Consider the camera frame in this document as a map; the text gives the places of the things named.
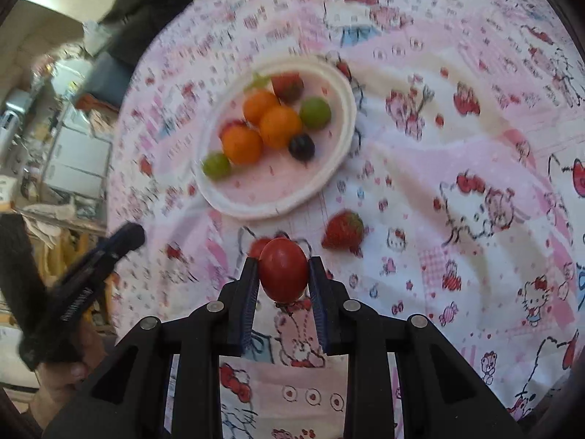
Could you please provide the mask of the person's left hand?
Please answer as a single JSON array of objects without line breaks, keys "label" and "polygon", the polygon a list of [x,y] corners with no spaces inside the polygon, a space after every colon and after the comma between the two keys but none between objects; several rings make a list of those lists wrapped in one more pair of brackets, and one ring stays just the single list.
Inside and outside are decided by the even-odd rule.
[{"label": "person's left hand", "polygon": [[75,393],[75,387],[86,379],[104,360],[106,354],[101,336],[82,320],[73,336],[81,346],[77,363],[41,363],[36,371],[39,390],[29,410],[42,430],[60,412]]}]

